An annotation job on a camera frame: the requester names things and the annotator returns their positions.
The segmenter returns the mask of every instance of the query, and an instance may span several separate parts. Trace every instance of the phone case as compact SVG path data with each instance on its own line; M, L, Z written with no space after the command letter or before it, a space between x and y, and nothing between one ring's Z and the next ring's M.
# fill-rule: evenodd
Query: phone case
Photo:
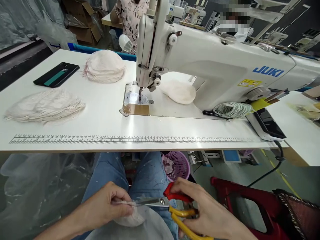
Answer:
M33 83L40 86L56 88L61 86L61 84L71 77L79 68L78 65L62 62L33 81Z

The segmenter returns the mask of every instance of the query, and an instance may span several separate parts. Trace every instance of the yellow label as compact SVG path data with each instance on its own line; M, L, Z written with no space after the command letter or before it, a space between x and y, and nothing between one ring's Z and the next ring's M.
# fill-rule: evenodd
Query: yellow label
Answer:
M240 87L256 87L259 86L262 82L261 81L254 81L254 80L249 80L245 79L241 83L238 84Z

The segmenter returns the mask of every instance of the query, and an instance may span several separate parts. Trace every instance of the measuring ruler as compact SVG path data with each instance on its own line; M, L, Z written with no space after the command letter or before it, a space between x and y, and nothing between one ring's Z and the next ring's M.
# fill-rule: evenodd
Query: measuring ruler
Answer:
M176 136L119 136L119 135L41 135L17 134L10 144L128 144L128 143L216 143L216 142L257 142L251 138L229 137L176 137Z

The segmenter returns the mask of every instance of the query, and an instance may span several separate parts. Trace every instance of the floral shirt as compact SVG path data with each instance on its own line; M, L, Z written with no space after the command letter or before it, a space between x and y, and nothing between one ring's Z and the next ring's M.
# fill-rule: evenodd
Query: floral shirt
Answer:
M122 33L127 35L133 43L133 50L137 49L137 39L140 18L147 12L149 0L140 0L135 4L134 0L117 0L114 10L122 19Z

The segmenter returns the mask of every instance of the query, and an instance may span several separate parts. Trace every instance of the red scissors handle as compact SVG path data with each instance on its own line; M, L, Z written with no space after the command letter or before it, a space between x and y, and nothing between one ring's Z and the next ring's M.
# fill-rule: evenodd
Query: red scissors handle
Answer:
M165 197L168 198L168 200L171 200L171 199L179 199L181 201L184 201L184 202L189 202L189 203L192 203L193 202L193 199L185 194L180 194L180 193L171 193L171 188L173 186L174 182L171 182L169 183L169 185L167 186L166 190L163 192L163 195Z

